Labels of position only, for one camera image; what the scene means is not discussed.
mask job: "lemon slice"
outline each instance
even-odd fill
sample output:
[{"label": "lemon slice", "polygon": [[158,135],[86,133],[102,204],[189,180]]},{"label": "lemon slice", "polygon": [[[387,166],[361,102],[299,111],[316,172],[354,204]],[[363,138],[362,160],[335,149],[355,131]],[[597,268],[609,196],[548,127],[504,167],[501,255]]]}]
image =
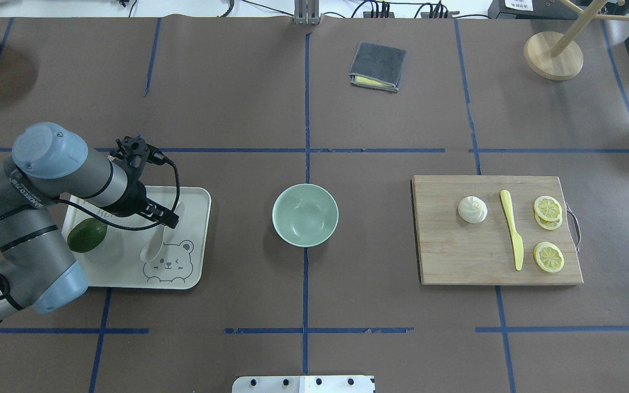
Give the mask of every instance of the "lemon slice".
[{"label": "lemon slice", "polygon": [[557,246],[547,241],[538,243],[533,249],[533,258],[540,269],[548,273],[557,273],[565,265],[565,257]]},{"label": "lemon slice", "polygon": [[537,222],[542,229],[554,231],[562,225],[562,217],[560,217],[557,221],[545,221],[544,219],[541,219],[537,213],[535,213],[535,222]]},{"label": "lemon slice", "polygon": [[539,196],[533,203],[533,209],[535,214],[545,221],[562,219],[562,206],[552,196]]}]

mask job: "yellow butter knife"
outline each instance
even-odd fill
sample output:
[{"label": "yellow butter knife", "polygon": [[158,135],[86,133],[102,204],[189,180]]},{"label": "yellow butter knife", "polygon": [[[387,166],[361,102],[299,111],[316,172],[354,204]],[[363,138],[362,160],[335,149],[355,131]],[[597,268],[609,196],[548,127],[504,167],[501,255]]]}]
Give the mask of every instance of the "yellow butter knife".
[{"label": "yellow butter knife", "polygon": [[516,232],[516,222],[514,221],[514,206],[511,202],[511,194],[507,189],[502,189],[499,193],[501,206],[506,214],[506,221],[509,223],[509,232],[511,232],[511,244],[514,248],[514,263],[516,270],[524,267],[524,239]]}]

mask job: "white tray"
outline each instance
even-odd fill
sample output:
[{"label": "white tray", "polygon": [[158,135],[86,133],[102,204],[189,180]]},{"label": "white tray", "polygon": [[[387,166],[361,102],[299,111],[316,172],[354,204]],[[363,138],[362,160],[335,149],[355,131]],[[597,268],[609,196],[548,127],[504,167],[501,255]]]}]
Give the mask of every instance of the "white tray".
[{"label": "white tray", "polygon": [[[176,187],[147,186],[147,198],[169,208],[173,204],[175,192]],[[113,216],[76,196],[70,200],[115,224],[126,227],[151,224],[137,215]],[[179,223],[173,230],[167,227],[167,231],[173,233],[167,236],[165,246],[152,261],[141,261],[140,251],[158,227],[145,231],[124,231],[109,226],[105,239],[97,248],[84,253],[74,252],[89,279],[89,285],[153,289],[189,289],[195,286],[203,270],[210,194],[200,187],[181,187],[180,201],[183,214]],[[67,239],[72,228],[86,218],[89,216],[84,212],[68,207],[62,236]],[[172,261],[172,266],[167,266],[164,261]]]}]

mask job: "wooden cutting board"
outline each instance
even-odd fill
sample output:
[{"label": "wooden cutting board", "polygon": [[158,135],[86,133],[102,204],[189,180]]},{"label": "wooden cutting board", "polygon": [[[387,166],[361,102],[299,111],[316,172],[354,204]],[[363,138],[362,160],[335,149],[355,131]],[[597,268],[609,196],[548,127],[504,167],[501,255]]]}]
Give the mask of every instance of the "wooden cutting board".
[{"label": "wooden cutting board", "polygon": [[[508,189],[516,230],[524,239],[524,266],[517,271],[499,192]],[[422,284],[573,285],[582,284],[577,250],[567,224],[559,177],[552,176],[414,176],[412,179],[417,253]],[[460,201],[473,195],[487,205],[479,224],[458,215]],[[549,195],[562,205],[562,226],[554,231],[535,222],[533,202]],[[565,265],[557,273],[542,271],[532,256],[536,244],[559,247]]]}]

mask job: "mint green bowl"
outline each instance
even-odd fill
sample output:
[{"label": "mint green bowl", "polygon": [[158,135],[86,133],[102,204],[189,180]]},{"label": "mint green bowl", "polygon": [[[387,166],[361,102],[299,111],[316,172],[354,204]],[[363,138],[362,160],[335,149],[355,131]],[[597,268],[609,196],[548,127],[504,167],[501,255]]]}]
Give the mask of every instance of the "mint green bowl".
[{"label": "mint green bowl", "polygon": [[314,247],[334,233],[339,223],[339,207],[324,188],[296,184],[275,200],[272,219],[283,240],[293,246]]}]

